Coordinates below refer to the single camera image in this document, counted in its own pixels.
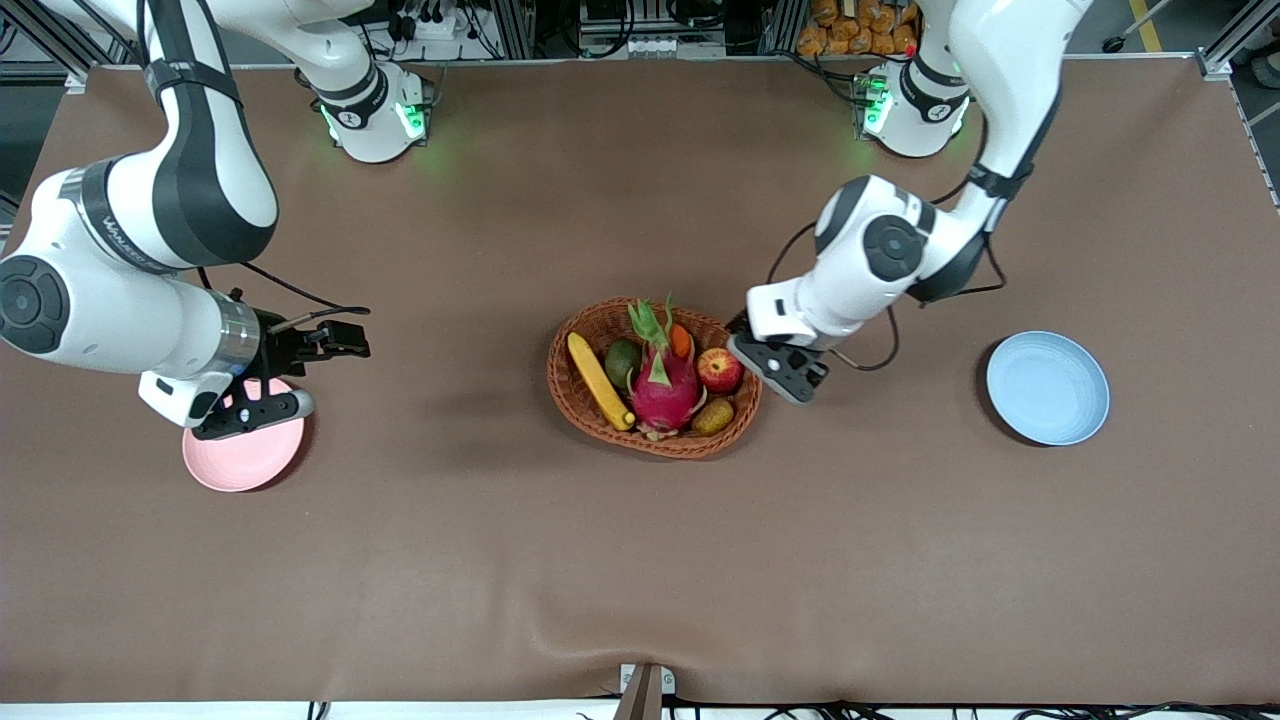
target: pink dragon fruit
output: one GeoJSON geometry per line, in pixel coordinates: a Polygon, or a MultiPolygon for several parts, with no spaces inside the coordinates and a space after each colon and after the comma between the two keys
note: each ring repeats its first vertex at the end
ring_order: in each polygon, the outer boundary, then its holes
{"type": "Polygon", "coordinates": [[[699,393],[694,354],[681,360],[671,350],[671,297],[667,297],[667,324],[658,323],[653,305],[640,300],[627,305],[631,328],[645,342],[645,360],[640,374],[628,378],[631,409],[636,429],[657,441],[675,436],[692,420],[707,401],[707,389],[699,393]]]}

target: light blue plate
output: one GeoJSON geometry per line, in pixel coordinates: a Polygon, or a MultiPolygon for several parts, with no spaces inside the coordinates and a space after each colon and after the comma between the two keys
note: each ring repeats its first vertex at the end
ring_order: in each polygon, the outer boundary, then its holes
{"type": "Polygon", "coordinates": [[[1107,377],[1089,351],[1043,331],[1000,343],[987,364],[987,393],[1009,427],[1043,445],[1089,439],[1111,407],[1107,377]]]}

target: carrot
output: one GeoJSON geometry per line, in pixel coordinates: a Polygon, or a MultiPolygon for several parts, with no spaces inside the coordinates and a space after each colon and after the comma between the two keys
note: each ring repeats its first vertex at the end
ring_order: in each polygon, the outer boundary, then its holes
{"type": "Polygon", "coordinates": [[[671,351],[676,354],[676,357],[685,360],[689,354],[694,351],[694,338],[689,334],[689,331],[680,325],[671,325],[671,351]]]}

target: apple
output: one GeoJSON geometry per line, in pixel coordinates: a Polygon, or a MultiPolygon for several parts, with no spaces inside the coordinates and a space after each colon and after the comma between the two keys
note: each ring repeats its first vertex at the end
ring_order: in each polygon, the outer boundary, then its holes
{"type": "Polygon", "coordinates": [[[728,395],[742,382],[742,364],[723,347],[713,347],[698,356],[698,379],[708,392],[728,395]]]}

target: gray floor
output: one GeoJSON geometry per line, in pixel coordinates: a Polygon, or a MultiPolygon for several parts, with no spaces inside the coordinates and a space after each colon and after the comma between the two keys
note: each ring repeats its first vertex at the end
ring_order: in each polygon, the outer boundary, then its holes
{"type": "MultiPolygon", "coordinates": [[[[1137,0],[1155,5],[1156,0],[1137,0]]],[[[1244,4],[1244,0],[1174,0],[1156,18],[1155,42],[1164,51],[1192,51],[1207,45],[1244,4]]],[[[1102,41],[1124,31],[1134,20],[1129,0],[1096,0],[1080,22],[1068,50],[1098,53],[1102,41]]],[[[1148,50],[1152,38],[1130,36],[1125,53],[1148,50]]],[[[228,56],[237,64],[275,64],[284,58],[265,45],[238,33],[224,33],[228,56]]],[[[0,63],[3,81],[3,63],[0,63]]],[[[1257,85],[1247,67],[1236,69],[1235,86],[1245,117],[1254,117],[1280,101],[1280,91],[1257,85]]],[[[61,96],[60,87],[6,87],[0,82],[0,192],[22,197],[31,169],[61,96]]],[[[1267,167],[1280,172],[1280,111],[1253,127],[1256,145],[1267,167]]],[[[12,222],[0,209],[0,224],[12,222]]]]}

